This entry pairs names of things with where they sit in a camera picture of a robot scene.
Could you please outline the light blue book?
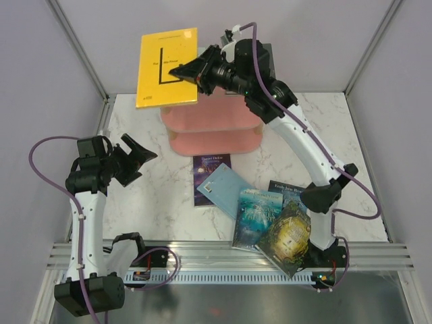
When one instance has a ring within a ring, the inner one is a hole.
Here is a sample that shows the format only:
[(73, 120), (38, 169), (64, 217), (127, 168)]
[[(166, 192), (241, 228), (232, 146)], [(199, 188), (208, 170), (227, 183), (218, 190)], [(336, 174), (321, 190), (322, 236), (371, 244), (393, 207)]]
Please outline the light blue book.
[(225, 214), (236, 220), (240, 191), (253, 188), (254, 186), (222, 163), (202, 181), (197, 190)]

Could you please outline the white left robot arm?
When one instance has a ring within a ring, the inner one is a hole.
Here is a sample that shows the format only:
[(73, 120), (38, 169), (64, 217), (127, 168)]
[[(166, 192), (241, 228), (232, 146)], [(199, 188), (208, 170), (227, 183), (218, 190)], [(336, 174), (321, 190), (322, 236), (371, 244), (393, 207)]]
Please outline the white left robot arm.
[(128, 269), (143, 265), (148, 257), (138, 232), (116, 236), (110, 252), (103, 251), (103, 215), (111, 180), (126, 187), (142, 175), (143, 164), (157, 157), (128, 134), (121, 140), (129, 153), (106, 136), (79, 139), (78, 158), (65, 181), (72, 195), (72, 249), (65, 282), (55, 286), (54, 296), (75, 317), (121, 308)]

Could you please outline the yellow Little Prince book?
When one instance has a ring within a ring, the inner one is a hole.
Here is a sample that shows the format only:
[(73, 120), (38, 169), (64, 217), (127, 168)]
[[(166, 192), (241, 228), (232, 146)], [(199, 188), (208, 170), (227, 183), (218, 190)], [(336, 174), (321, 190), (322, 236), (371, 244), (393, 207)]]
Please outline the yellow Little Prince book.
[(198, 55), (198, 29), (171, 30), (141, 37), (136, 108), (194, 104), (196, 85), (169, 72)]

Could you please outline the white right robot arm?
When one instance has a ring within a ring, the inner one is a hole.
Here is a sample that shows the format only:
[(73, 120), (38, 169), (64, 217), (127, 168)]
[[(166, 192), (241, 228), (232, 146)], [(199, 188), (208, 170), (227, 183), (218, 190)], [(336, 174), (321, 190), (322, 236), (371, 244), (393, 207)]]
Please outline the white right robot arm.
[(197, 85), (205, 95), (213, 94), (217, 87), (242, 95), (249, 110), (287, 142), (311, 178), (300, 195), (310, 211), (313, 245), (308, 249), (308, 257), (313, 264), (325, 265), (333, 257), (331, 246), (335, 241), (331, 210), (358, 168), (353, 163), (345, 164), (321, 144), (294, 93), (273, 76), (272, 54), (265, 45), (244, 39), (234, 42), (233, 47), (233, 61), (227, 60), (219, 46), (211, 45), (169, 74)]

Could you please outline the dark Moon and Sixpence book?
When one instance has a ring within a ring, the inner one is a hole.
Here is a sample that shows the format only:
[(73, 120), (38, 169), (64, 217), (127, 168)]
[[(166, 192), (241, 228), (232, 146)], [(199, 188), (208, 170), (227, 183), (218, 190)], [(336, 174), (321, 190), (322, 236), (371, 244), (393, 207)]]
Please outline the dark Moon and Sixpence book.
[(271, 43), (263, 43), (263, 48), (268, 52), (268, 75), (272, 78), (276, 78), (272, 45)]

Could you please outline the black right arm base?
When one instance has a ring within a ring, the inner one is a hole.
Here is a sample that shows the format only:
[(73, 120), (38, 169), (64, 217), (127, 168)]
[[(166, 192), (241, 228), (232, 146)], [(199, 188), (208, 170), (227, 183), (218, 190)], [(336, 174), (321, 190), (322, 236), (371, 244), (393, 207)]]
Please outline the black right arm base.
[(329, 272), (313, 275), (315, 284), (311, 286), (317, 293), (333, 292), (343, 282), (350, 265), (348, 245), (340, 246), (335, 241), (327, 250), (320, 250), (308, 242), (308, 250), (304, 255), (301, 267), (317, 271), (318, 268), (329, 268)]

